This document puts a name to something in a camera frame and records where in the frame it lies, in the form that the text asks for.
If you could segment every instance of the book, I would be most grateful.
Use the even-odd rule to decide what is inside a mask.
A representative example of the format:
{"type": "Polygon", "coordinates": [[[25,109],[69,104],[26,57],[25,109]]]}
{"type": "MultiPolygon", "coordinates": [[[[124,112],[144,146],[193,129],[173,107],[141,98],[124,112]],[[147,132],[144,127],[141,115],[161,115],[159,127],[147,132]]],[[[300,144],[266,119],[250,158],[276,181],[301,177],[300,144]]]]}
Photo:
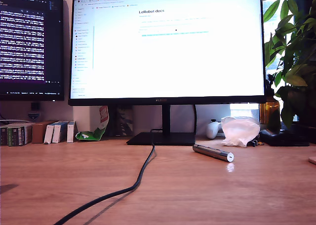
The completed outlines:
{"type": "Polygon", "coordinates": [[[76,140],[76,133],[78,132],[76,122],[70,121],[67,127],[67,143],[73,143],[76,140]]]}
{"type": "Polygon", "coordinates": [[[47,125],[55,123],[55,122],[57,121],[48,120],[44,122],[38,122],[32,125],[32,143],[43,144],[47,125]]]}
{"type": "Polygon", "coordinates": [[[60,121],[54,125],[54,134],[52,143],[59,143],[67,136],[68,121],[60,121]]]}
{"type": "Polygon", "coordinates": [[[0,126],[0,146],[8,145],[7,126],[0,126]]]}
{"type": "Polygon", "coordinates": [[[34,123],[26,123],[24,125],[24,144],[28,144],[32,141],[34,123]]]}
{"type": "Polygon", "coordinates": [[[51,141],[53,139],[53,133],[54,133],[55,124],[57,124],[58,122],[51,123],[51,124],[46,126],[45,137],[44,137],[44,144],[50,144],[51,143],[51,141]]]}
{"type": "Polygon", "coordinates": [[[23,146],[32,140],[33,123],[13,123],[7,125],[7,145],[23,146]]]}

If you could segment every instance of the monitor stand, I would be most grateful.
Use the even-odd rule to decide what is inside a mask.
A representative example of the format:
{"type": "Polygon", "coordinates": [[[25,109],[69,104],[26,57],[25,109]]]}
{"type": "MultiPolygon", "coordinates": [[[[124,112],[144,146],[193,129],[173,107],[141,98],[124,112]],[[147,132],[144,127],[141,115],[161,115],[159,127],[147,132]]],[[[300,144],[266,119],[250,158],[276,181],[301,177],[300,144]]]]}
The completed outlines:
{"type": "Polygon", "coordinates": [[[192,146],[194,133],[170,132],[170,105],[162,105],[162,132],[142,132],[127,141],[128,145],[181,145],[192,146]]]}

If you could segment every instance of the white game controller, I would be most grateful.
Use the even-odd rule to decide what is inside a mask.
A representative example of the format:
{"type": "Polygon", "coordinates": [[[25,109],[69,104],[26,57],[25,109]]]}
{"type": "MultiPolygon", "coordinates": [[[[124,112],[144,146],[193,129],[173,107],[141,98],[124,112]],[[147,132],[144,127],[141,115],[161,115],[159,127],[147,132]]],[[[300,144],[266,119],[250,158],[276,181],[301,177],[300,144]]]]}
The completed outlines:
{"type": "Polygon", "coordinates": [[[220,129],[222,129],[222,123],[212,120],[212,123],[209,123],[206,127],[206,136],[212,140],[216,137],[220,129]]]}

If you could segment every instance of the silver cylinder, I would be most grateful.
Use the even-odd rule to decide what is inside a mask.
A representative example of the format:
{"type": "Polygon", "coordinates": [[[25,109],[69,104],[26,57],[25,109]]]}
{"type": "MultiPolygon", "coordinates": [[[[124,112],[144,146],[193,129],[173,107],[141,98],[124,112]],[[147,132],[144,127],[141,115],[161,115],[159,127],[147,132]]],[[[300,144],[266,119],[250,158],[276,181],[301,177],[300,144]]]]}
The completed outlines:
{"type": "Polygon", "coordinates": [[[211,156],[211,157],[214,157],[226,162],[232,162],[234,160],[234,155],[231,152],[225,152],[222,150],[213,149],[209,146],[194,144],[193,150],[195,152],[199,152],[207,156],[211,156]]]}

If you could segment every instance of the plastic bag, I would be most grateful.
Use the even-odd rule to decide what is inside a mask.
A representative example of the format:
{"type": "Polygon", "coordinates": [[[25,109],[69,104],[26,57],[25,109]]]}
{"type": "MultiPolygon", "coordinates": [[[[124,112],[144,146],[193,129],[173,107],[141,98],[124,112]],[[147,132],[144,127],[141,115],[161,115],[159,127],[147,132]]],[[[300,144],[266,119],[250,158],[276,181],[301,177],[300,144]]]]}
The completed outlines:
{"type": "Polygon", "coordinates": [[[102,138],[102,135],[104,134],[109,123],[108,106],[100,107],[100,115],[101,115],[101,121],[100,121],[99,127],[94,132],[90,132],[90,131],[78,132],[76,134],[76,138],[78,140],[99,141],[102,138]]]}
{"type": "Polygon", "coordinates": [[[251,117],[225,117],[221,120],[224,145],[246,147],[260,131],[260,123],[251,117]]]}

